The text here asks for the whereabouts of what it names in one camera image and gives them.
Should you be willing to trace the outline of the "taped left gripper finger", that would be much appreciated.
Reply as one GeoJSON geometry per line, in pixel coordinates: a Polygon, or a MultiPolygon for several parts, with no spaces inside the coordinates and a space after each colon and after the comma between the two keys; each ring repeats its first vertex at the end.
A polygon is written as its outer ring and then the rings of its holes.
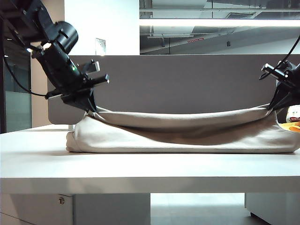
{"type": "Polygon", "coordinates": [[[61,96],[63,103],[70,105],[75,108],[79,108],[84,111],[91,110],[90,102],[89,102],[89,94],[71,94],[71,95],[63,95],[61,96]]]}

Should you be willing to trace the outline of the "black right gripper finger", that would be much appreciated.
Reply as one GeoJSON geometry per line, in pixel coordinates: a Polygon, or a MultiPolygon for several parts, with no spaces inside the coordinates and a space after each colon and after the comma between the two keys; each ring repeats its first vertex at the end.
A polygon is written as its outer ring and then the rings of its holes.
{"type": "Polygon", "coordinates": [[[294,98],[291,92],[285,91],[284,103],[285,103],[285,108],[290,107],[292,105],[296,105],[296,99],[294,98]]]}

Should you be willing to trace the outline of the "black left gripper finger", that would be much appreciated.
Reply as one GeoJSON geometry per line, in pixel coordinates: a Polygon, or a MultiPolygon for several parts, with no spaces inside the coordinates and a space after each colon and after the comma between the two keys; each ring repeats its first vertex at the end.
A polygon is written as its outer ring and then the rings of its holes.
{"type": "Polygon", "coordinates": [[[94,100],[94,89],[88,88],[83,90],[83,106],[86,112],[97,112],[96,103],[94,100]]]}

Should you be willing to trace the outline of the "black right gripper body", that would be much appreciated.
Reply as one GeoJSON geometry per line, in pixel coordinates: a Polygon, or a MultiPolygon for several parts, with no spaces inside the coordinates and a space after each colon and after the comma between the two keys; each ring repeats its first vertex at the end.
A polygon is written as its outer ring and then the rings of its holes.
{"type": "Polygon", "coordinates": [[[271,75],[277,81],[281,82],[286,91],[293,94],[296,104],[300,103],[300,65],[292,64],[288,60],[279,61],[276,67],[266,63],[262,69],[264,73],[259,80],[271,75]]]}

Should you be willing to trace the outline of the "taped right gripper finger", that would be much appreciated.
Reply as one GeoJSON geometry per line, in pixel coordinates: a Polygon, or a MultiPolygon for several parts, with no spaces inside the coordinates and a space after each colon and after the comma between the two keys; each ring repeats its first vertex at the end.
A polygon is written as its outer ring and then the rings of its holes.
{"type": "Polygon", "coordinates": [[[268,110],[279,110],[285,108],[284,98],[285,87],[281,82],[277,81],[276,90],[271,102],[269,103],[268,110]]]}

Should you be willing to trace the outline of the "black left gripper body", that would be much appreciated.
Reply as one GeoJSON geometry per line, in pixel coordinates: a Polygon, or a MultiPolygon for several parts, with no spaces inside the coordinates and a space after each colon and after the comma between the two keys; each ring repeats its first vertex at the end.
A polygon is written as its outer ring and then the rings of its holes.
{"type": "Polygon", "coordinates": [[[94,88],[102,83],[109,83],[109,75],[98,78],[89,78],[88,74],[100,71],[98,61],[91,60],[78,67],[58,44],[48,44],[32,50],[32,58],[37,59],[47,78],[55,87],[46,94],[45,99],[63,95],[82,94],[84,89],[94,88]]]}

